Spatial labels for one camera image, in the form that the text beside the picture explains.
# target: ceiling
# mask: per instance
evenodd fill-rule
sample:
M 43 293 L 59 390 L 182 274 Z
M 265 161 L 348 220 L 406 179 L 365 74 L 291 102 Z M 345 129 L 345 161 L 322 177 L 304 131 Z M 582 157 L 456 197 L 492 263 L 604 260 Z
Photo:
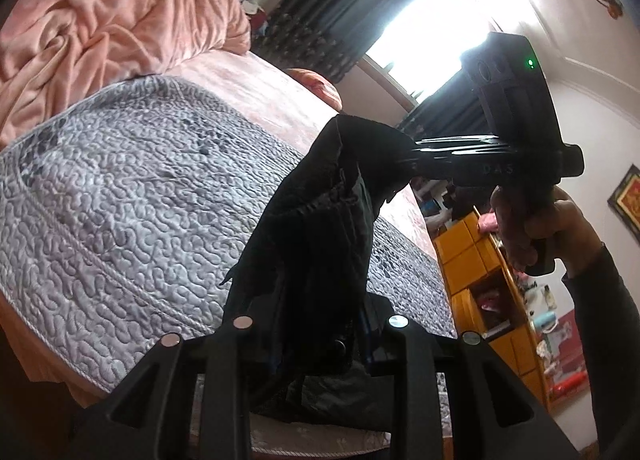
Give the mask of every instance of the ceiling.
M 506 32 L 525 34 L 548 79 L 591 94 L 640 126 L 640 32 L 595 0 L 482 0 Z

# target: pink blanket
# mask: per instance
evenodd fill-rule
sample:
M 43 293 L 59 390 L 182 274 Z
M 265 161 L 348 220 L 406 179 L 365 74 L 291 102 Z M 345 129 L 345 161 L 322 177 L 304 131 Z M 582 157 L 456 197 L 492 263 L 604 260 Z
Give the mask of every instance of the pink blanket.
M 239 0 L 19 0 L 0 30 L 0 150 L 103 86 L 249 46 Z

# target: orange striped pillow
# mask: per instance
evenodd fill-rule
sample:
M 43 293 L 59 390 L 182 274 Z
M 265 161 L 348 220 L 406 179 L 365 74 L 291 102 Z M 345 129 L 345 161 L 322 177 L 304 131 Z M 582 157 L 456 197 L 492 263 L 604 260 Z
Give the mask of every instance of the orange striped pillow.
M 320 74 L 303 68 L 289 68 L 285 72 L 334 110 L 337 112 L 342 110 L 342 100 L 338 90 Z

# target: black sleeve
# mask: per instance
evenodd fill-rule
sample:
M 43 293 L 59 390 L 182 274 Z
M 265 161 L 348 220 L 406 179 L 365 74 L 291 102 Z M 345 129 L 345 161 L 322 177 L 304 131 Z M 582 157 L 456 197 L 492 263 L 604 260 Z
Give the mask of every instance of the black sleeve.
M 609 251 L 576 278 L 575 304 L 603 458 L 640 456 L 640 317 Z

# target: window sill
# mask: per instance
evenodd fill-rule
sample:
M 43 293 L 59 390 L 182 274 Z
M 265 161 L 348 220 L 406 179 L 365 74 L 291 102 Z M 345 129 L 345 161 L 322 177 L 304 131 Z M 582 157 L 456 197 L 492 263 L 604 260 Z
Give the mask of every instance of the window sill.
M 366 55 L 363 56 L 362 59 L 358 61 L 357 66 L 377 82 L 386 93 L 394 98 L 396 102 L 407 111 L 407 113 L 412 111 L 418 105 L 417 101 L 407 94 L 406 91 L 404 91 L 404 88 L 402 88 L 395 79 L 387 74 L 384 69 L 370 57 Z

